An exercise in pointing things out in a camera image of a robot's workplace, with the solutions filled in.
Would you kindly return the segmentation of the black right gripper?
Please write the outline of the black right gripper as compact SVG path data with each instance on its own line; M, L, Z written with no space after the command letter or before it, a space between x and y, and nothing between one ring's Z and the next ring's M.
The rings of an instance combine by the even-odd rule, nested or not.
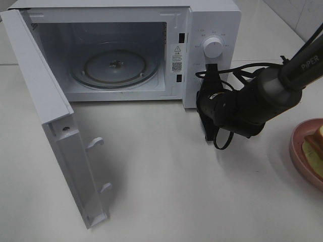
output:
M196 108L207 141L216 141L219 130L225 117L222 111L217 114L216 109L226 107L221 100L228 94L237 92L233 86L220 78L217 64L207 64L206 70L197 72L196 76L202 79L199 91L196 94Z

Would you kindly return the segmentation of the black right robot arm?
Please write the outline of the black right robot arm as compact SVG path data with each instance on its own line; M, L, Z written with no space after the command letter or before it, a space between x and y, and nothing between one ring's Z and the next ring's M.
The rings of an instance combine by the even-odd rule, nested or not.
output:
M202 79L196 95L197 112L205 139L216 142L220 129L229 132L222 149L234 134L250 138L265 123L296 106L303 89L322 77L322 26L291 58L281 65L252 63L228 70L207 64L195 75Z

